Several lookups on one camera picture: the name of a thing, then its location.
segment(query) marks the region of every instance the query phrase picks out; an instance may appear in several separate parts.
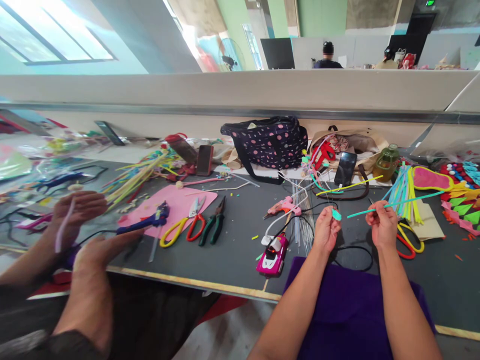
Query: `polka dot bag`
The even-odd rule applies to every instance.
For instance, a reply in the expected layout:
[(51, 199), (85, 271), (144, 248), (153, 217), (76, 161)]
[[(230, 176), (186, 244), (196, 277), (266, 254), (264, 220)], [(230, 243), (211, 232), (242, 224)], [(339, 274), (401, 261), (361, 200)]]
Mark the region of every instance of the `polka dot bag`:
[[(248, 129), (251, 124), (256, 127)], [(279, 180), (281, 183), (283, 179), (259, 178), (251, 163), (277, 170), (298, 168), (302, 149), (308, 145), (307, 129), (300, 126), (294, 116), (224, 124), (220, 132), (232, 137), (238, 157), (250, 176), (271, 184), (278, 184)]]

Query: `pink toy car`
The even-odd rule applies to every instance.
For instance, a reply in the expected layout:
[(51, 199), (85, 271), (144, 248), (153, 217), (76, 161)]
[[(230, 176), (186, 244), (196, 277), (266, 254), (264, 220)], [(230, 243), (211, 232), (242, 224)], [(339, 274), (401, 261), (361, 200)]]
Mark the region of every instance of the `pink toy car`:
[(256, 266), (256, 270), (267, 278), (279, 277), (282, 273), (287, 247), (289, 246), (289, 241), (284, 235), (285, 233), (282, 233), (277, 236), (277, 240), (280, 243), (279, 249), (275, 250), (272, 246), (273, 244), (270, 245), (265, 250)]

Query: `smartphone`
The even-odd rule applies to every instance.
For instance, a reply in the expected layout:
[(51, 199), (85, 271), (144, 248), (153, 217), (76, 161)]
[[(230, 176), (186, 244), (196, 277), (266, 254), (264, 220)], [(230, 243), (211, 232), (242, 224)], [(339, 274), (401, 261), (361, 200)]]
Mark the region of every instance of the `smartphone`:
[(351, 152), (342, 152), (338, 168), (336, 169), (335, 185), (342, 185), (343, 187), (350, 185), (352, 176), (354, 175), (355, 164), (357, 163), (357, 154)]
[(212, 172), (212, 157), (214, 147), (211, 145), (200, 145), (198, 158), (196, 160), (196, 174), (198, 176), (209, 176)]
[(125, 146), (125, 143), (119, 138), (108, 122), (95, 121), (95, 124), (98, 125), (98, 127), (105, 133), (106, 137), (109, 138), (114, 145)]

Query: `green wall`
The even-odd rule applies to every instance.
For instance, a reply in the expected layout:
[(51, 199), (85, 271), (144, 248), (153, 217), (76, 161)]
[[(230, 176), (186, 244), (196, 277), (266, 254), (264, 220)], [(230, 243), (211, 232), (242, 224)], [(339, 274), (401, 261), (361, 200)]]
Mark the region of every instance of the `green wall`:
[(276, 38), (289, 38), (289, 25), (284, 0), (268, 0), (271, 22)]
[(217, 3), (228, 29), (228, 36), (238, 44), (243, 54), (243, 56), (237, 54), (242, 63), (242, 69), (246, 71), (256, 70), (254, 58), (250, 53), (249, 43), (242, 27), (242, 24), (250, 24), (245, 0), (217, 0)]
[(347, 0), (298, 0), (302, 37), (344, 35)]

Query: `bottle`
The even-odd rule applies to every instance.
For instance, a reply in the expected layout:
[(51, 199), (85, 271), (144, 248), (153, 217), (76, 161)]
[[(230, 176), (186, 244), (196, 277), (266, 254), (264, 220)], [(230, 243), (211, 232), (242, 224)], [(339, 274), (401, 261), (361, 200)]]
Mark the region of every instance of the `bottle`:
[(187, 135), (181, 132), (168, 135), (165, 141), (175, 152), (186, 161), (187, 164), (197, 164), (197, 152), (188, 142), (185, 141)]
[(399, 164), (399, 159), (400, 153), (397, 144), (390, 144), (381, 151), (375, 167), (373, 168), (374, 177), (383, 175), (383, 177), (377, 179), (378, 182), (386, 183), (392, 178), (395, 169)]

